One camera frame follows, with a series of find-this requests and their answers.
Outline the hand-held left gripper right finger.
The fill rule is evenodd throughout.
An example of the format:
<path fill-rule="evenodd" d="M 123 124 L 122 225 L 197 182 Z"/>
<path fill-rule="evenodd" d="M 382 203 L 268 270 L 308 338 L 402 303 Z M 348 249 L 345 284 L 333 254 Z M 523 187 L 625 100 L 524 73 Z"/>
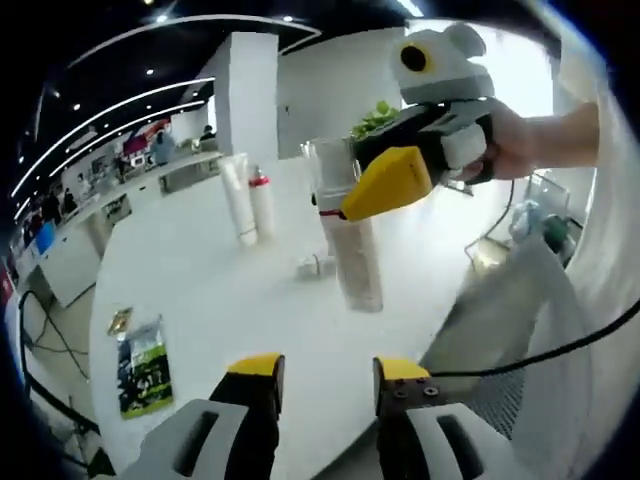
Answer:
<path fill-rule="evenodd" d="M 377 450 L 386 479 L 511 479 L 510 442 L 418 364 L 373 359 Z"/>

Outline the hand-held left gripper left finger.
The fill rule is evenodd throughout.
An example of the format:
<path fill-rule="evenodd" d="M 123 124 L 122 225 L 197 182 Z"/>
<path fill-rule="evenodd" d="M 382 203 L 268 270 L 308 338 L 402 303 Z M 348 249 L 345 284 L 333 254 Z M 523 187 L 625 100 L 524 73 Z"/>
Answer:
<path fill-rule="evenodd" d="M 279 444 L 285 356 L 237 361 L 209 398 L 186 403 L 141 443 L 121 479 L 268 479 Z"/>

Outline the person's right hand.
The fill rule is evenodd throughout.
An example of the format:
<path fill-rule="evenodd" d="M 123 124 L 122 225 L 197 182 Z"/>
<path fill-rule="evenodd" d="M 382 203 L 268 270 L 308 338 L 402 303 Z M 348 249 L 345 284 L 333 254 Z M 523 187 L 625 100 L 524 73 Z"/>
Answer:
<path fill-rule="evenodd" d="M 485 163 L 493 166 L 494 180 L 515 180 L 535 170 L 532 126 L 521 116 L 495 100 L 491 108 L 493 140 L 485 153 L 466 166 L 457 180 L 474 182 Z"/>

